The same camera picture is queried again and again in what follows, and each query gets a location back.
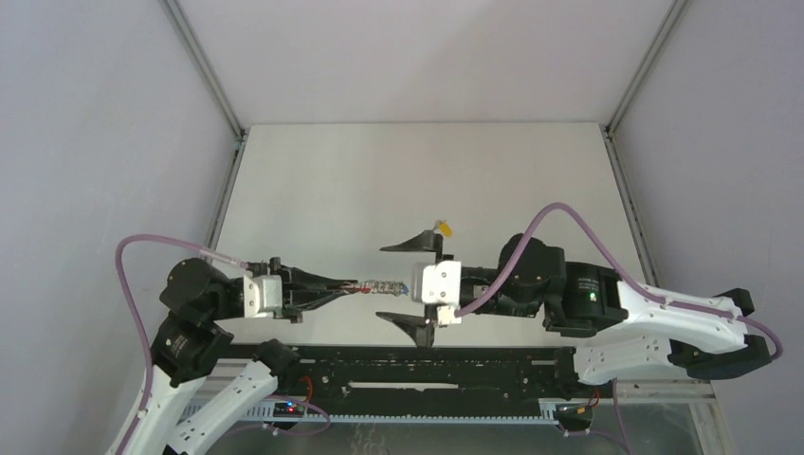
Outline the yellow tagged key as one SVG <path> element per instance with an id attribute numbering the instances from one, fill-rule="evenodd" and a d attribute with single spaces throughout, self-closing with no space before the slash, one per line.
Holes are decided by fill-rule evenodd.
<path id="1" fill-rule="evenodd" d="M 433 230 L 446 238 L 451 238 L 453 236 L 453 230 L 446 220 L 436 220 Z"/>

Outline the red tag keyring with chain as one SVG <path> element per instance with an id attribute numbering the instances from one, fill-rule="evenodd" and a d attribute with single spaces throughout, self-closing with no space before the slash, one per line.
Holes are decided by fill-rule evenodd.
<path id="1" fill-rule="evenodd" d="M 378 294 L 390 295 L 394 297 L 404 296 L 400 294 L 399 285 L 403 282 L 366 280 L 362 282 L 347 282 L 341 289 L 351 294 Z"/>

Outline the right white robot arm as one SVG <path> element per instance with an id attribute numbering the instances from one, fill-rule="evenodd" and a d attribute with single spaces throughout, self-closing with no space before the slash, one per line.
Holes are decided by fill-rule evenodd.
<path id="1" fill-rule="evenodd" d="M 545 330 L 567 339 L 556 349 L 551 381 L 575 396 L 588 385 L 679 369 L 704 381 L 741 377 L 769 365 L 766 337 L 748 323 L 755 306 L 735 288 L 709 298 L 628 282 L 608 267 L 566 260 L 563 250 L 522 234 L 502 248 L 494 268 L 465 266 L 443 251 L 433 230 L 394 246 L 431 252 L 410 283 L 370 282 L 363 293 L 408 296 L 422 316 L 384 313 L 419 348 L 433 345 L 438 328 L 468 315 L 542 317 Z"/>

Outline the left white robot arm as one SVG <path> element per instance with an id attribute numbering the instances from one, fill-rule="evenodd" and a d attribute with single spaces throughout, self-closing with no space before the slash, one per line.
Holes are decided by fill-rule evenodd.
<path id="1" fill-rule="evenodd" d="M 246 366 L 190 418 L 181 416 L 233 341 L 225 319 L 302 314 L 348 295 L 354 280 L 288 267 L 276 258 L 250 263 L 238 279 L 202 259 L 178 263 L 159 300 L 168 315 L 147 349 L 146 371 L 128 424 L 111 454 L 205 454 L 268 396 L 289 394 L 302 381 L 299 355 L 278 339 L 257 346 Z"/>

